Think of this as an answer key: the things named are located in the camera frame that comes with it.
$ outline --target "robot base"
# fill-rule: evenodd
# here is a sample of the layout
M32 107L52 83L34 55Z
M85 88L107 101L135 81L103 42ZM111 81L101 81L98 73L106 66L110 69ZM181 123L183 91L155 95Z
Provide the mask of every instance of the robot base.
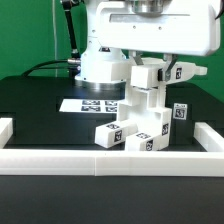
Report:
M97 82L90 82L86 80L82 80L79 76L76 76L74 79L75 86L81 86L84 88L89 89L96 89L96 90L118 90L125 88L125 81L113 81L110 83L97 83Z

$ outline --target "black cable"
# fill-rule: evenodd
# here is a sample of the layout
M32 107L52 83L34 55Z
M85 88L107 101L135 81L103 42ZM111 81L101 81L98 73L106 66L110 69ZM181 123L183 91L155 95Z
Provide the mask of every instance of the black cable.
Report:
M52 65L52 64L59 64L59 63L67 63L67 62L68 62L67 59L43 62L43 63L40 63L40 64L35 65L34 67L28 69L25 72L23 72L21 74L21 76L27 77L32 71L34 71L34 70L36 70L38 68L41 68L42 66L45 66L45 65Z
M76 70L77 74L78 74L80 72L80 70L77 69L78 67L79 66L55 66L55 67L33 68L32 70L31 69L29 70L29 73L27 73L25 77L28 77L31 72L36 71L36 70L50 70L50 69L70 69L70 70Z

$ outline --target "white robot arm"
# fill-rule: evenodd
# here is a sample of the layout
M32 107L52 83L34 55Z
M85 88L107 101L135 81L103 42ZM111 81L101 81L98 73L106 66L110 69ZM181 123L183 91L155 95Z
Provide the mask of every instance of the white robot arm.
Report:
M96 16L102 46L163 53L166 60L148 58L130 65L117 120L96 128L97 144L109 148L126 141L127 151L161 150L169 145L172 110L165 107L166 85L207 73L193 63L176 62L177 54L207 56L215 52L220 46L218 17L222 11L220 0L99 4Z

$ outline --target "white block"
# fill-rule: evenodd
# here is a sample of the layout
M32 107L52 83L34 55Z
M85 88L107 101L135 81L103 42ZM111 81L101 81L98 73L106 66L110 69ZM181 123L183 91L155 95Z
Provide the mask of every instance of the white block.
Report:
M98 152L73 150L1 150L1 175L95 175Z
M93 69L101 82L111 82L130 78L131 64L128 60L96 61Z
M126 140L126 137L137 132L134 121L115 121L96 127L95 143L105 148L112 147Z
M194 138L208 152L224 152L224 138L204 122L195 123Z
M138 132L126 138L125 151L156 151L160 149L160 135Z
M12 133L12 118L0 118L0 149L4 148Z
M145 89L157 87L159 85L158 70L162 68L162 65L132 66L131 85Z

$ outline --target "cable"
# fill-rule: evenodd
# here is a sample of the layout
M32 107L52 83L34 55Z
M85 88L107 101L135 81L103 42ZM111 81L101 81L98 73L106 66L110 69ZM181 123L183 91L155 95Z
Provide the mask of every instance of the cable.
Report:
M38 68L41 68L45 65L52 65L52 64L59 64L59 63L67 63L67 59L62 59L62 60L54 60L54 61L47 61L47 62L43 62L40 64L35 65L34 67L28 69L27 71L23 72L21 74L21 76L27 77L29 75L29 73L31 73L34 70L37 70Z
M29 70L29 73L26 74L26 77L29 76L29 74L36 70L51 70L51 69L71 69L77 72L77 74L80 72L79 66L55 66L55 67L40 67L40 68L33 68L32 70Z
M58 60L58 39L57 39L57 20L56 20L56 7L55 0L52 0L52 20L53 20L53 33L54 33L54 59ZM58 70L55 71L55 77L58 76Z

